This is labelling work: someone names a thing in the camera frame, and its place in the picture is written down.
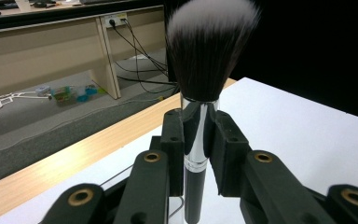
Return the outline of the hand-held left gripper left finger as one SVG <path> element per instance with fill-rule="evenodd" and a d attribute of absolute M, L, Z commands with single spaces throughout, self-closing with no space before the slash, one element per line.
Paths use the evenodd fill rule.
<path fill-rule="evenodd" d="M 183 123 L 179 109 L 164 114 L 161 135 L 151 140 L 151 148 L 161 150 L 168 156 L 169 195 L 179 197 L 184 192 L 184 144 Z"/>

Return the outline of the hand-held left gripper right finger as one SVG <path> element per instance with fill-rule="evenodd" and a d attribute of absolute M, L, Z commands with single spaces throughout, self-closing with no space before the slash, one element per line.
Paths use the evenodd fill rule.
<path fill-rule="evenodd" d="M 249 150 L 249 141 L 234 119 L 228 113 L 218 111 L 210 162 L 219 195 L 241 196 L 241 165 Z"/>

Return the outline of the clear acrylic organizer box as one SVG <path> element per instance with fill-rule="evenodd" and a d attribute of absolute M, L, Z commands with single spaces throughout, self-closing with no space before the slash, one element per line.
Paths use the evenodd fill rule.
<path fill-rule="evenodd" d="M 101 187 L 104 190 L 107 199 L 107 209 L 112 217 L 118 210 L 124 188 L 126 187 L 127 178 L 130 176 L 132 166 L 120 170 L 117 174 L 105 180 Z M 184 214 L 184 199 L 180 197 L 170 197 L 168 224 L 185 224 L 183 219 Z"/>

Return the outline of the black makeup brush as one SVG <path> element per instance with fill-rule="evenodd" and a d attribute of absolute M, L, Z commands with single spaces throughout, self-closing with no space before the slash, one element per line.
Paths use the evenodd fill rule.
<path fill-rule="evenodd" d="M 190 0 L 173 12 L 167 50 L 181 92 L 185 222 L 198 224 L 215 114 L 260 8 L 253 0 Z"/>

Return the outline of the green colourful plastic pack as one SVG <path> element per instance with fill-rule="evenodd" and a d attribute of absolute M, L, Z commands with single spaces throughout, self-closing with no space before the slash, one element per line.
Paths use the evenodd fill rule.
<path fill-rule="evenodd" d="M 106 91 L 94 84 L 63 86 L 50 91 L 51 98 L 54 99 L 58 105 L 85 103 L 100 94 L 106 94 Z"/>

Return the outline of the white power adapter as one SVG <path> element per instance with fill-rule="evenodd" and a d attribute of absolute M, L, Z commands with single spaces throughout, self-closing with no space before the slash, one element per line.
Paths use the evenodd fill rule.
<path fill-rule="evenodd" d="M 46 96 L 50 93 L 50 86 L 41 86 L 35 89 L 35 93 L 37 96 Z"/>

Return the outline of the beige wooden desk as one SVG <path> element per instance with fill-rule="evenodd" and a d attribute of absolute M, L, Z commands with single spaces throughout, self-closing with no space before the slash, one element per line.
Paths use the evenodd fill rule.
<path fill-rule="evenodd" d="M 131 56 L 125 42 L 131 32 L 119 33 L 108 19 L 128 20 L 147 50 L 164 40 L 161 1 L 125 0 L 88 6 L 58 6 L 0 15 L 0 95 L 89 71 L 108 94 L 121 96 L 115 62 Z"/>

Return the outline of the white wall socket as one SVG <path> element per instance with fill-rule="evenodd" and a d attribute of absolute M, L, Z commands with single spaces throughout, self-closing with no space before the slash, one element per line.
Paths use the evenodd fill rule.
<path fill-rule="evenodd" d="M 105 26 L 107 28 L 114 28 L 126 24 L 127 21 L 126 13 L 110 14 L 104 17 Z"/>

